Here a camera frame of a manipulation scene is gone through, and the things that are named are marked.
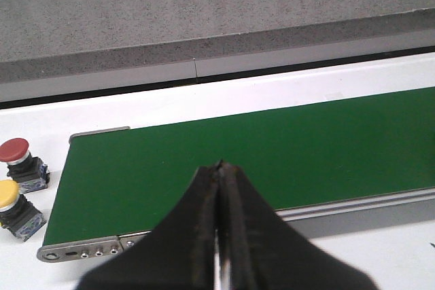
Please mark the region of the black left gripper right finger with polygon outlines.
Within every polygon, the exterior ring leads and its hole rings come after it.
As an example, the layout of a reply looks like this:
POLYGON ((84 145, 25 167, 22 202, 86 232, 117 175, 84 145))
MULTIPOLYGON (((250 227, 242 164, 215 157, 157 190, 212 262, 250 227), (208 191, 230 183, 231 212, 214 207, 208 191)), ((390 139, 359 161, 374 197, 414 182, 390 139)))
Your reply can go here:
POLYGON ((240 167, 222 162, 217 177, 224 289, 376 289, 284 222, 240 167))

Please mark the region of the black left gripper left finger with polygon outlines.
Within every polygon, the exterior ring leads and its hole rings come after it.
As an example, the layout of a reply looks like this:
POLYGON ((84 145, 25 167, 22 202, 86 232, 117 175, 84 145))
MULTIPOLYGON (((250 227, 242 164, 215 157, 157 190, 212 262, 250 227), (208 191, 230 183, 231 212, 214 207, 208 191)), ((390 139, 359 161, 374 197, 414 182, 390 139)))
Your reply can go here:
POLYGON ((196 171, 170 213, 131 249, 87 272, 78 289, 213 289, 215 166, 196 171))

